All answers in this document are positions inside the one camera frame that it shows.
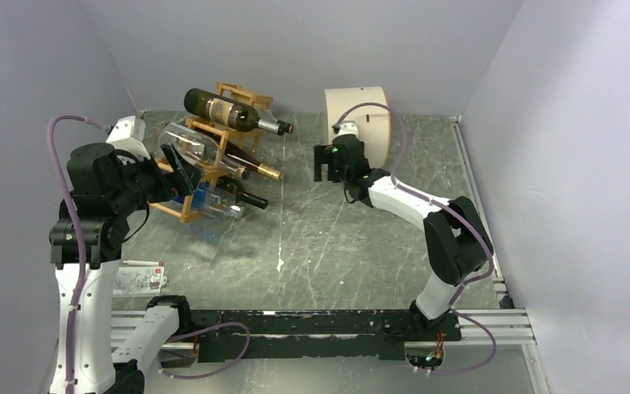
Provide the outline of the clear glass bottle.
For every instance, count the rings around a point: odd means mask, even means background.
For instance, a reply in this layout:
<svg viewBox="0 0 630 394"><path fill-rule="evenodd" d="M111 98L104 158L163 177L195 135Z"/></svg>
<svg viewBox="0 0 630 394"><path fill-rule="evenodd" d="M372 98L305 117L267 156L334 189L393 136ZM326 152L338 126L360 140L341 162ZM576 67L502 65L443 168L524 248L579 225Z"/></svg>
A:
<svg viewBox="0 0 630 394"><path fill-rule="evenodd" d="M161 124L156 142L157 153L163 153L162 146L172 145L190 164L220 168L239 179L248 179L250 170L226 153L219 153L219 144L209 135L191 130L176 122L166 121Z"/></svg>

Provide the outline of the dark green wine bottle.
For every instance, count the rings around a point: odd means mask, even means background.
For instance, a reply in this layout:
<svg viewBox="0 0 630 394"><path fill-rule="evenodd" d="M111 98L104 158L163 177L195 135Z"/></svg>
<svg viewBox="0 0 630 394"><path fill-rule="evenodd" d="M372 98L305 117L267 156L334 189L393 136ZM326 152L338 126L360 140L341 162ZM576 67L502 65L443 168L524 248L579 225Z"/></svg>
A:
<svg viewBox="0 0 630 394"><path fill-rule="evenodd" d="M288 122L268 119L246 103L203 89L189 89L183 104L187 112L236 131L259 129L276 135L292 134L294 131L294 126Z"/></svg>

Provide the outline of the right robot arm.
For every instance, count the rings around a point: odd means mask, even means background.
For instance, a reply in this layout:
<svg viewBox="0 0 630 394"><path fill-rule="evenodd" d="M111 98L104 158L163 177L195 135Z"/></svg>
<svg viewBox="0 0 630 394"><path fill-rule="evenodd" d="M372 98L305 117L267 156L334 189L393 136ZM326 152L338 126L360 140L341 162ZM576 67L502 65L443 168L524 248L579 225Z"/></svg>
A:
<svg viewBox="0 0 630 394"><path fill-rule="evenodd" d="M416 338L431 339L464 288L494 270L493 245L476 206L465 196L429 195L371 167L364 143L353 134L317 144L313 153L315 181L341 183L348 203L387 211L423 232L431 275L409 307L409 326Z"/></svg>

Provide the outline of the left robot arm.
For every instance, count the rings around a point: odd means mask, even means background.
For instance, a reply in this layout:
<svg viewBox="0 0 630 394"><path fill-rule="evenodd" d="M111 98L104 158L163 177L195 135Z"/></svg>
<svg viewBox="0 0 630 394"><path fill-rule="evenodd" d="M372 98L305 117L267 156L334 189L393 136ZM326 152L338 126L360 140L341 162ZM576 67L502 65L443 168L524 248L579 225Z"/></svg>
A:
<svg viewBox="0 0 630 394"><path fill-rule="evenodd" d="M141 393L148 369L169 339L183 341L194 318L183 296L160 296L119 345L112 344L112 298L129 216L152 204L191 195L202 171L165 144L162 171L145 148L93 143L66 165L59 218L49 233L60 296L52 393Z"/></svg>

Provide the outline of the blue square glass bottle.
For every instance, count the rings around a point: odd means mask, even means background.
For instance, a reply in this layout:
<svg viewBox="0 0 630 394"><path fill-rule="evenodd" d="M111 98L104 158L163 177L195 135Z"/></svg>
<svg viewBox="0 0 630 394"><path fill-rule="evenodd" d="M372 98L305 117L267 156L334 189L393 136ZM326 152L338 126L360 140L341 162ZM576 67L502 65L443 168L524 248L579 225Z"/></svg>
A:
<svg viewBox="0 0 630 394"><path fill-rule="evenodd" d="M179 196L174 198L174 201L183 204L188 198L189 196ZM230 219L240 219L243 215L243 208L232 193L218 189L208 182L199 183L190 198L189 210L191 213L199 212L211 218Z"/></svg>

